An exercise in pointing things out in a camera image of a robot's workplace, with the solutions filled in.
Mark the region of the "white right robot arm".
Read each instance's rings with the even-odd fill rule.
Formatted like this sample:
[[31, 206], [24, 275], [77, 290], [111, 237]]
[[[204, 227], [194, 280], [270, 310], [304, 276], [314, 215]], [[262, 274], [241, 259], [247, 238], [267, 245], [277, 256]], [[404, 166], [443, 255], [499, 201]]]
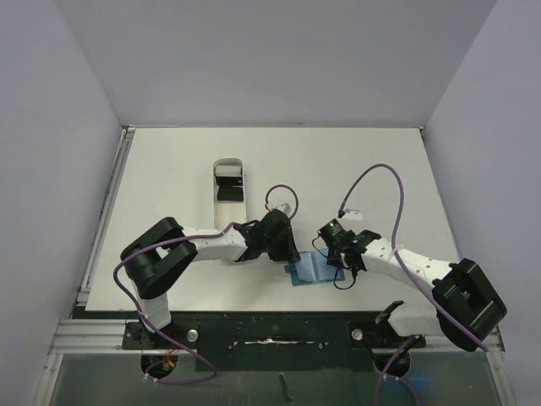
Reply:
[[353, 275], [372, 272], [416, 288], [426, 305], [399, 299], [376, 319], [377, 338], [397, 345], [409, 336], [442, 336], [473, 352], [505, 318], [507, 308], [481, 267], [463, 258], [449, 262], [394, 246], [380, 234], [346, 230], [336, 219], [320, 228], [328, 263]]

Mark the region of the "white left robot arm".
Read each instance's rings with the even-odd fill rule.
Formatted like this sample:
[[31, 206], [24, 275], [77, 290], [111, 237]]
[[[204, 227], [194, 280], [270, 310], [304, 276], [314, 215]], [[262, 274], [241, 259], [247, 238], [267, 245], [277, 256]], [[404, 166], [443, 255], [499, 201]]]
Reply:
[[244, 262], [263, 254], [274, 262], [300, 261], [291, 219], [283, 211], [273, 209], [260, 220], [207, 231], [184, 228], [165, 217], [123, 250], [113, 279], [136, 306], [142, 338], [160, 348], [172, 337], [167, 291], [191, 263]]

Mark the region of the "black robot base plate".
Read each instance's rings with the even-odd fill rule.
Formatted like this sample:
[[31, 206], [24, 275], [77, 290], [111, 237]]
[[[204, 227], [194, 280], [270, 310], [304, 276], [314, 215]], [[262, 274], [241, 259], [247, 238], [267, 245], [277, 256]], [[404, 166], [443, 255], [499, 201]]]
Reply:
[[374, 312], [345, 314], [176, 314], [160, 332], [142, 321], [126, 324], [122, 348], [139, 350], [140, 368], [155, 381], [170, 381], [190, 355], [194, 367], [183, 384], [209, 381], [226, 372], [391, 370], [404, 375], [409, 350], [426, 344], [392, 332]]

